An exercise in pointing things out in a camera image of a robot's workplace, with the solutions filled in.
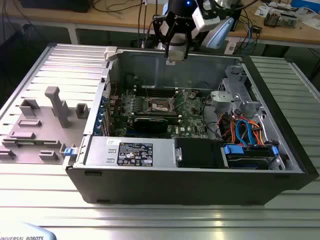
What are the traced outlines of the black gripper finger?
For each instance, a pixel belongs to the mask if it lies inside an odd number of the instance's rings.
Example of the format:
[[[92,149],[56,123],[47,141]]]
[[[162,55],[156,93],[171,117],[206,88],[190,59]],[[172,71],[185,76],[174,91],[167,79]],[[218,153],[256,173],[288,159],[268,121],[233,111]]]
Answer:
[[[179,33],[184,34],[184,38],[180,37],[181,42],[179,43],[180,51],[183,52],[184,59],[188,57],[189,49],[192,46],[192,30],[193,24],[191,22],[180,22]]]
[[[165,44],[164,57],[168,58],[170,42],[175,35],[175,20],[168,15],[157,15],[152,20],[154,33],[159,43]],[[161,32],[161,27],[168,26],[166,34]]]

